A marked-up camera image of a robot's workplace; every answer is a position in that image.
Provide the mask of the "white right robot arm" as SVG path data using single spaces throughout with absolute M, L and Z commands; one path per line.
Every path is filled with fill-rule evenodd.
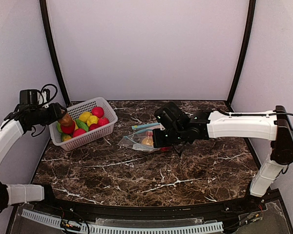
M 155 148 L 192 144 L 222 137 L 258 138 L 271 142 L 271 154 L 252 179 L 249 193 L 262 197 L 282 170 L 293 163 L 293 127 L 283 106 L 257 113 L 197 111 L 189 116 L 174 102 L 155 111 L 161 128 L 153 130 Z

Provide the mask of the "yellow orange toy peach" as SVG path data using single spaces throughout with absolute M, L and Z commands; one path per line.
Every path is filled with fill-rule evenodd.
M 153 147 L 153 138 L 151 136 L 145 137 L 141 143 L 143 145 L 152 146 Z

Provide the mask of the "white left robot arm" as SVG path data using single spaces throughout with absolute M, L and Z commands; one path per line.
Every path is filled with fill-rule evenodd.
M 47 186 L 25 184 L 23 179 L 17 182 L 16 179 L 8 179 L 3 172 L 20 172 L 22 169 L 25 155 L 33 149 L 25 146 L 21 139 L 27 132 L 36 125 L 50 125 L 66 113 L 66 109 L 59 103 L 18 105 L 4 118 L 0 126 L 0 211 L 12 205 L 45 199 Z

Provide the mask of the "brown toy potato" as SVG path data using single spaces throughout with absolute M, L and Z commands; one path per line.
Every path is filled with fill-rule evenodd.
M 73 119 L 69 113 L 66 113 L 61 119 L 58 120 L 58 123 L 64 127 L 69 127 L 72 126 Z

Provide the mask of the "clear zip bag blue zipper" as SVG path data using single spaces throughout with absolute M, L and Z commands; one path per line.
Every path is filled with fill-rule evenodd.
M 131 137 L 131 139 L 133 140 L 133 150 L 151 153 L 155 151 L 166 152 L 172 149 L 172 147 L 153 147 L 153 130 L 165 129 L 160 123 L 134 125 L 131 128 L 133 130 L 133 136 Z

